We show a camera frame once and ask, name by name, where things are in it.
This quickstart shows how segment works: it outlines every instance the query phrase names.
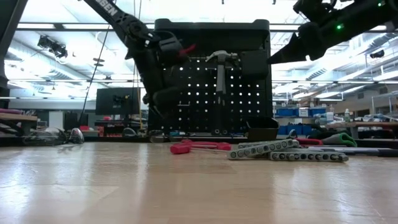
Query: black cable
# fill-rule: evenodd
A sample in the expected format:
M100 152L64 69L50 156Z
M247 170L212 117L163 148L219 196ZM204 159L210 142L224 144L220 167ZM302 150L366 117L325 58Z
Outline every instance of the black cable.
M102 43L102 48L101 48L101 51L99 52L98 61L101 59L102 51L104 50L106 38L108 37L108 33L109 33L109 28L110 28L110 27L111 27L111 25L108 25L108 29L106 30L106 33L105 33L104 42ZM87 98L88 98L88 92L90 91L91 84L93 84L94 76L95 76L95 73L97 72L97 68L98 68L98 65L99 65L99 64L100 64L100 63L96 63L96 64L95 64L93 76L91 77L90 84L88 85L88 89L87 89L87 93L86 93L86 97L85 97L85 102L84 102L84 104L83 104L83 109L82 109L81 114L80 114L79 124L81 124L81 118L83 117L83 114L84 114L85 109L86 109L86 103L87 103Z

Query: black pegboard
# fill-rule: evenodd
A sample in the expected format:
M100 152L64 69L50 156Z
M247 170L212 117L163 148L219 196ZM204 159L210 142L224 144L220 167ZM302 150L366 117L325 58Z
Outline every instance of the black pegboard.
M205 62L206 56L216 50L240 53L244 50L270 49L266 26L268 21L256 21L252 24L195 23L193 26L196 29L191 24L193 23L173 23L163 19L155 22L155 30L171 31L182 39L184 46L196 44L197 47L190 54L190 62L175 67L173 71L165 71L169 82L181 88L179 106L174 117L167 121L150 112L150 130L211 132L215 123L213 108L217 71L215 63ZM271 73L266 80L248 81L241 77L240 68L226 69L227 112L224 118L231 133L243 131L242 121L247 116L271 115L272 84L268 80L271 80Z

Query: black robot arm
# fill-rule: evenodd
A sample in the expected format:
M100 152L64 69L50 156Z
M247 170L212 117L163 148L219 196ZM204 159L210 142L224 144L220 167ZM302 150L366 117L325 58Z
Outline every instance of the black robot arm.
M328 48L398 19L398 0L354 0L340 10L333 8L335 4L336 0L330 4L322 0L298 0L294 11L304 14L310 22L301 25L298 36L293 34L290 42L267 62L305 61L307 55L316 60Z
M127 47L126 59L134 59L147 92L144 102L157 114L167 114L179 89L166 84L164 68L187 61L187 51L172 33L151 32L138 18L110 0L84 1L112 26Z

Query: ceiling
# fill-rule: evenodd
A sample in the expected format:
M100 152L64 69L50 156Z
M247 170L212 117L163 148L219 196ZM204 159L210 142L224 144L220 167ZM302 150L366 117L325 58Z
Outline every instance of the ceiling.
M252 22L267 19L271 24L303 24L305 19L292 10L296 1L277 0L117 0L116 4L124 11L135 14L145 23L153 23L158 18L168 18L174 22ZM337 8L349 4L338 3ZM21 19L21 24L37 23L106 23L84 1L71 0L29 0ZM272 32L272 54L290 40L292 32ZM68 57L55 60L53 54L37 46L41 35L66 45ZM18 30L9 49L6 60L8 79L29 79L29 82L10 82L16 96L56 96L84 97L87 82L63 82L62 80L90 79L95 68L93 58L98 58L106 32L57 31L57 30ZM320 81L369 81L382 73L396 70L398 40L395 34L362 34L349 42L343 42L327 50L325 56L314 62L285 63L272 66L273 80L311 80L311 83L278 83L273 85L275 98L298 98L297 95L312 93L313 96L326 91L341 93L363 83L340 85L317 83ZM384 49L382 58L370 58L369 54ZM95 98L97 88L115 86L142 86L134 72L134 61L124 60L126 48L114 32L109 32L95 80L111 77L113 80L137 80L131 82L94 83L89 97ZM387 74L388 80L396 76ZM35 80L60 80L60 82L33 82Z

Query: computer monitor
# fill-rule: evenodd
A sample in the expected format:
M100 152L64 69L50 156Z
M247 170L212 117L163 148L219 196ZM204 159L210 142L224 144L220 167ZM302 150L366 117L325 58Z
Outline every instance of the computer monitor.
M140 88L103 88L97 90L95 114L139 114Z

